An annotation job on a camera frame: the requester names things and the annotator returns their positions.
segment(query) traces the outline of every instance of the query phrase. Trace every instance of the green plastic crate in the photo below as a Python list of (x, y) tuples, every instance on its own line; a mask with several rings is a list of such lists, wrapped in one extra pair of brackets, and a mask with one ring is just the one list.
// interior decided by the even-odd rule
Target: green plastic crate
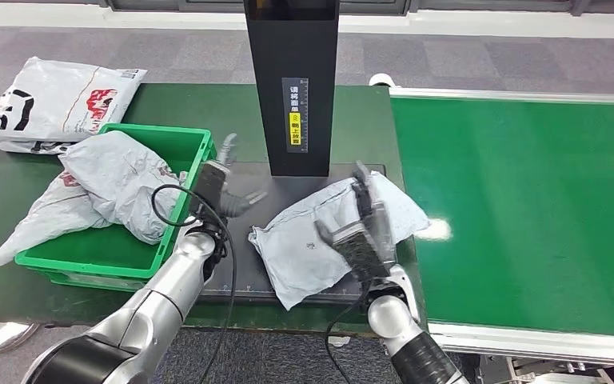
[[(149, 147), (176, 174), (188, 171), (187, 188), (196, 182), (201, 164), (216, 155), (208, 130), (105, 124), (100, 134), (112, 130), (120, 130)], [(189, 197), (181, 194), (170, 220), (183, 220), (188, 202)], [(161, 243), (151, 246), (137, 240), (124, 226), (114, 224), (64, 234), (20, 252), (15, 262), (42, 272), (56, 284), (133, 291), (154, 276), (173, 250), (176, 237), (176, 229), (168, 226)]]

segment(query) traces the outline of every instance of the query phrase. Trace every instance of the black lettering on bag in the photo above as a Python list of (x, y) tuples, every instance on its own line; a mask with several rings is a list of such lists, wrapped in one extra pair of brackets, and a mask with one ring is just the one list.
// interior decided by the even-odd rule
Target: black lettering on bag
[[(25, 130), (25, 127), (30, 122), (30, 113), (32, 108), (34, 108), (34, 98), (32, 95), (24, 92), (22, 90), (13, 90), (13, 94), (20, 98), (25, 99), (25, 105), (22, 108), (22, 116), (20, 117), (20, 121), (15, 126), (14, 130)], [(3, 110), (0, 110), (0, 130), (5, 130), (8, 126), (8, 116), (3, 114), (3, 112), (11, 112), (13, 110), (12, 106), (8, 106)]]

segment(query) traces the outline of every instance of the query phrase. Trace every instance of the printed logo on bag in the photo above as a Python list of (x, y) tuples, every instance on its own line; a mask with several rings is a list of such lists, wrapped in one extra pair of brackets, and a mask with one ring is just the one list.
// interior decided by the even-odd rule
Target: printed logo on bag
[[(11, 95), (17, 96), (17, 98), (9, 98)], [(0, 103), (0, 130), (8, 128), (8, 118), (18, 111), (21, 111), (20, 116), (16, 115), (15, 118), (19, 118), (19, 121), (13, 126), (13, 130), (25, 130), (25, 127), (30, 122), (31, 110), (34, 108), (34, 98), (32, 95), (23, 90), (13, 89), (7, 90), (2, 94), (0, 101), (2, 99), (10, 100), (12, 104), (4, 105)], [(19, 100), (23, 101), (22, 108), (17, 105)]]
[(80, 186), (81, 185), (76, 181), (74, 176), (72, 176), (67, 171), (62, 172), (58, 177), (62, 180), (63, 183), (65, 183), (65, 186)]
[(32, 154), (52, 154), (56, 152), (66, 152), (67, 147), (72, 146), (73, 142), (35, 142), (30, 152)]
[(92, 123), (90, 126), (90, 132), (96, 134), (100, 130), (100, 123), (107, 114), (107, 110), (110, 108), (110, 104), (114, 100), (117, 91), (114, 89), (108, 90), (93, 90), (90, 92), (90, 97), (86, 100), (88, 111), (90, 112), (90, 118)]

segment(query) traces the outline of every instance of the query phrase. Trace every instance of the yellow label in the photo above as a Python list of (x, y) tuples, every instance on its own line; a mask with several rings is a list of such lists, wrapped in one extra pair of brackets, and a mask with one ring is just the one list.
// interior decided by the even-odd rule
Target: yellow label
[(288, 114), (288, 132), (291, 146), (299, 146), (302, 144), (300, 136), (300, 112), (291, 112)]

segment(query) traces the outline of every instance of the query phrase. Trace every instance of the white plastic bag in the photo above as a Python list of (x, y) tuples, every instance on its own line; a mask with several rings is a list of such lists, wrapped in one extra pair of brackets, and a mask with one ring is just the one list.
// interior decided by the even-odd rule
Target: white plastic bag
[[(30, 58), (0, 97), (0, 143), (79, 142), (120, 122), (146, 70)], [(4, 150), (27, 151), (22, 144)]]
[(0, 142), (0, 150), (24, 154), (64, 154), (74, 142)]
[[(150, 199), (159, 186), (179, 180), (154, 151), (115, 130), (79, 142), (59, 158), (90, 192), (93, 208), (103, 218), (123, 224), (143, 242), (161, 241), (166, 224), (152, 211)], [(173, 189), (159, 192), (159, 212), (169, 217), (179, 195)]]
[(0, 266), (46, 240), (84, 230), (111, 225), (93, 209), (88, 192), (68, 172), (62, 172), (31, 206), (27, 216), (0, 247)]
[[(373, 171), (371, 181), (385, 204), (395, 244), (429, 226), (425, 212), (385, 176)], [(351, 270), (345, 259), (319, 238), (314, 221), (322, 220), (336, 230), (359, 220), (352, 182), (353, 178), (335, 182), (286, 208), (266, 228), (251, 228), (248, 240), (262, 257), (286, 310), (335, 285)]]

